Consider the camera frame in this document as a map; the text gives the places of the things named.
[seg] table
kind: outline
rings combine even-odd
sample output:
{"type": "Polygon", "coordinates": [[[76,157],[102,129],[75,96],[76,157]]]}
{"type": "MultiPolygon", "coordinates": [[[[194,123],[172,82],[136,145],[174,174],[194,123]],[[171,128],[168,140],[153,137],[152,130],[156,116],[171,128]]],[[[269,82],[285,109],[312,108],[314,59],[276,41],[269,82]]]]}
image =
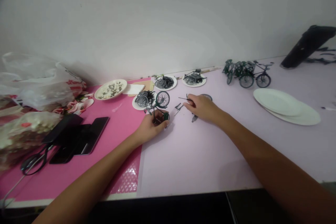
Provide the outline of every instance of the table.
{"type": "MultiPolygon", "coordinates": [[[[132,154],[128,163],[123,166],[112,182],[108,190],[108,193],[112,194],[106,199],[208,193],[261,187],[238,149],[222,131],[200,119],[191,123],[193,115],[184,107],[174,117],[176,113],[174,107],[183,102],[178,97],[184,97],[186,93],[211,95],[221,109],[230,113],[318,182],[336,181],[334,166],[336,113],[321,109],[321,106],[332,106],[331,102],[336,100],[336,83],[333,78],[336,65],[302,63],[296,69],[285,70],[279,67],[282,60],[283,57],[277,57],[260,61],[260,63],[275,62],[268,71],[272,78],[270,88],[287,92],[314,108],[320,113],[322,119],[320,124],[300,126],[274,117],[255,101],[253,91],[258,88],[256,84],[249,89],[244,89],[239,85],[238,80],[233,80],[228,86],[221,70],[205,73],[208,79],[201,87],[187,87],[178,80],[177,86],[168,91],[170,103],[167,110],[171,114],[170,126],[156,139],[144,144],[142,149],[139,148],[132,154]],[[126,194],[121,193],[119,187],[122,184],[121,176],[125,171],[138,179],[138,181],[134,179],[131,183],[132,192],[126,194]]],[[[182,73],[175,73],[176,77],[181,75],[182,73]]],[[[106,128],[94,152],[86,157],[74,157],[68,164],[60,165],[58,168],[48,165],[41,174],[27,178],[27,182],[25,178],[10,195],[15,197],[15,202],[10,207],[50,203],[80,174],[115,148],[119,141],[131,134],[145,115],[143,111],[132,108],[132,99],[133,97],[123,95],[109,102],[102,101],[108,102],[104,106],[95,101],[94,105],[83,113],[84,123],[91,123],[96,117],[110,116],[109,125],[114,127],[106,128]],[[125,112],[132,114],[131,119],[122,117],[125,112]],[[117,134],[116,141],[109,137],[113,134],[117,134]],[[53,175],[54,169],[63,174],[63,177],[53,175]],[[41,181],[40,179],[46,175],[52,177],[41,181]],[[37,193],[41,195],[41,190],[42,198],[34,198],[37,193]]],[[[20,178],[20,173],[15,174],[16,176],[5,175],[0,178],[0,198],[20,178]]]]}

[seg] paper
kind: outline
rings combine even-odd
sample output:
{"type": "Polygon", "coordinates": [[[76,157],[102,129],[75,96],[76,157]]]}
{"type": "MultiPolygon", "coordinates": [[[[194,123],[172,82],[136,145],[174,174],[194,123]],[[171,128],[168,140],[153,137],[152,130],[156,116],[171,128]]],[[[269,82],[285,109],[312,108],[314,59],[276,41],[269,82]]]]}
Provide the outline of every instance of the paper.
{"type": "Polygon", "coordinates": [[[144,89],[145,85],[127,84],[126,88],[122,92],[124,95],[138,94],[144,89]]]}
{"type": "Polygon", "coordinates": [[[141,81],[141,82],[134,82],[133,84],[138,84],[138,85],[145,85],[145,88],[143,90],[146,91],[153,91],[154,89],[154,83],[151,80],[146,80],[146,81],[141,81]]]}

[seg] white wall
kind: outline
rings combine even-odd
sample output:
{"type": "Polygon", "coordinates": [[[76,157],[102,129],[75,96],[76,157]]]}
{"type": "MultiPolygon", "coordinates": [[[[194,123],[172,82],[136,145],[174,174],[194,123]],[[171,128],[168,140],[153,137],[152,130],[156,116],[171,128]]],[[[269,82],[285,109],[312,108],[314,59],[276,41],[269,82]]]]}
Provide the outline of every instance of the white wall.
{"type": "Polygon", "coordinates": [[[313,24],[336,26],[335,0],[0,0],[0,53],[98,84],[285,55],[313,24]]]}

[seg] white plate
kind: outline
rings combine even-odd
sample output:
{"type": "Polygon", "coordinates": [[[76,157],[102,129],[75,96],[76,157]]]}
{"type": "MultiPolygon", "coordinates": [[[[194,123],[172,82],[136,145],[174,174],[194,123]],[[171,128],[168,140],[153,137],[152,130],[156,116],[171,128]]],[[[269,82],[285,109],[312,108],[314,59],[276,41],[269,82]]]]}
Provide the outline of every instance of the white plate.
{"type": "Polygon", "coordinates": [[[270,112],[272,115],[290,122],[290,123],[294,123],[294,124],[299,124],[299,125],[314,125],[314,124],[318,124],[321,121],[320,115],[319,113],[313,109],[312,107],[309,107],[307,104],[300,102],[301,103],[301,107],[302,107],[302,113],[300,116],[285,116],[285,115],[281,115],[281,114],[277,114],[274,113],[271,110],[266,109],[268,112],[270,112]]]}
{"type": "Polygon", "coordinates": [[[302,112],[300,101],[293,96],[275,89],[256,89],[253,95],[263,107],[285,116],[299,116],[302,112]]]}
{"type": "Polygon", "coordinates": [[[155,87],[157,90],[160,90],[160,91],[168,91],[168,90],[173,89],[174,87],[176,87],[176,85],[177,85],[177,79],[175,78],[175,76],[172,76],[172,75],[165,75],[165,76],[166,76],[166,77],[170,77],[170,78],[173,79],[173,81],[174,81],[173,86],[170,87],[170,88],[168,88],[168,89],[160,89],[160,88],[158,88],[157,86],[155,86],[155,83],[154,83],[154,87],[155,87]]]}
{"type": "MultiPolygon", "coordinates": [[[[154,93],[154,99],[153,99],[153,103],[155,102],[155,99],[156,99],[156,96],[158,94],[157,93],[154,93]]],[[[133,108],[135,108],[136,110],[144,110],[146,107],[149,107],[149,104],[146,106],[146,107],[140,107],[138,105],[138,103],[135,102],[135,99],[137,98],[137,95],[134,97],[133,101],[132,101],[132,106],[133,108]]]]}
{"type": "Polygon", "coordinates": [[[109,99],[114,99],[116,97],[118,97],[119,95],[121,95],[124,91],[124,89],[126,88],[127,86],[127,81],[123,80],[123,79],[117,79],[117,80],[113,80],[113,81],[110,81],[110,82],[107,82],[105,84],[103,84],[100,88],[98,88],[98,90],[95,92],[94,94],[94,97],[97,99],[97,100],[109,100],[109,99]],[[106,98],[106,99],[100,99],[98,98],[99,96],[102,96],[103,95],[103,92],[104,90],[106,89],[105,87],[108,87],[108,85],[111,85],[113,83],[116,83],[116,82],[120,82],[121,84],[123,84],[123,88],[121,89],[121,91],[116,94],[115,96],[112,96],[112,97],[109,97],[109,98],[106,98]]]}
{"type": "Polygon", "coordinates": [[[183,78],[184,78],[184,75],[182,77],[183,84],[186,85],[186,86],[192,87],[192,88],[196,88],[198,86],[203,86],[207,81],[206,79],[203,79],[203,81],[200,82],[200,83],[196,83],[195,85],[189,85],[189,84],[186,83],[186,81],[183,78]]]}

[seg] bowl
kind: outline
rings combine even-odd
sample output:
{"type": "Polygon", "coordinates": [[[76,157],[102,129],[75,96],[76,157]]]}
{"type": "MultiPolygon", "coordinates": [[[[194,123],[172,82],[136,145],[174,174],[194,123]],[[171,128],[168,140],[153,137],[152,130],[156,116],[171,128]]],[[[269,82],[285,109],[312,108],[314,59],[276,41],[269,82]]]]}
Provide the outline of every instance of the bowl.
{"type": "Polygon", "coordinates": [[[121,95],[123,93],[123,91],[126,88],[126,86],[127,86],[127,81],[125,81],[123,79],[112,80],[110,82],[107,82],[107,83],[103,84],[100,88],[98,88],[98,90],[94,94],[94,97],[97,100],[110,100],[110,99],[116,98],[116,97],[118,97],[119,95],[121,95]],[[120,90],[119,93],[115,94],[112,97],[108,97],[108,98],[105,98],[105,99],[99,98],[99,97],[103,96],[103,93],[106,91],[106,89],[108,88],[109,85],[116,84],[118,82],[120,82],[120,84],[123,85],[123,87],[122,87],[122,89],[120,90]]]}

